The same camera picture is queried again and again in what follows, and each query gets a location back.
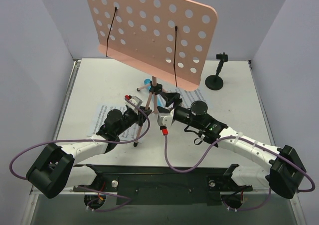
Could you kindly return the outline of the blue toy microphone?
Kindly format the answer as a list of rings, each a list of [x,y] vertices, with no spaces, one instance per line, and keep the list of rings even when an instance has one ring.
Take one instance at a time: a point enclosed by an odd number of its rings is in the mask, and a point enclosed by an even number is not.
[[[158,107],[160,106],[158,95],[160,95],[161,92],[164,92],[162,84],[158,83],[155,77],[152,77],[152,79],[144,80],[144,86],[145,89],[149,92],[148,99],[146,102],[146,108],[150,108],[150,104],[152,101],[154,105],[154,113],[158,114]]]

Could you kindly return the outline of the pink perforated music stand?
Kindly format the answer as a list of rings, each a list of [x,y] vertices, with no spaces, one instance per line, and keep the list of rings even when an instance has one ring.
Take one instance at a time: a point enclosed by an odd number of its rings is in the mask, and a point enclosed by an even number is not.
[[[217,11],[192,0],[87,0],[98,50],[152,77],[193,91],[218,22]]]

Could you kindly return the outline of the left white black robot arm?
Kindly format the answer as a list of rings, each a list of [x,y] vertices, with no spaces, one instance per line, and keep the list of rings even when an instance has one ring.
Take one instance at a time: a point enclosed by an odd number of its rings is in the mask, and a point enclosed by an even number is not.
[[[44,147],[26,174],[27,180],[51,199],[67,187],[92,185],[97,172],[91,165],[80,163],[95,155],[105,154],[115,148],[119,136],[135,123],[142,124],[151,109],[141,107],[135,112],[113,109],[108,112],[99,131],[86,142],[57,146],[51,142]]]

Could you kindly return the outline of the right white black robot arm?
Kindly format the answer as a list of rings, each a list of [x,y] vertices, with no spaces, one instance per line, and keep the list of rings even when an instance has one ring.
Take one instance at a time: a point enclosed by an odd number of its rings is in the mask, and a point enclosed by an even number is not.
[[[306,169],[296,150],[288,145],[276,147],[263,144],[235,131],[207,113],[203,101],[194,101],[190,108],[182,107],[179,93],[161,92],[165,107],[158,107],[158,125],[165,134],[174,123],[186,125],[186,133],[194,133],[194,144],[202,142],[212,147],[234,152],[260,166],[258,170],[236,167],[231,180],[238,186],[268,187],[277,195],[291,199],[300,192]]]

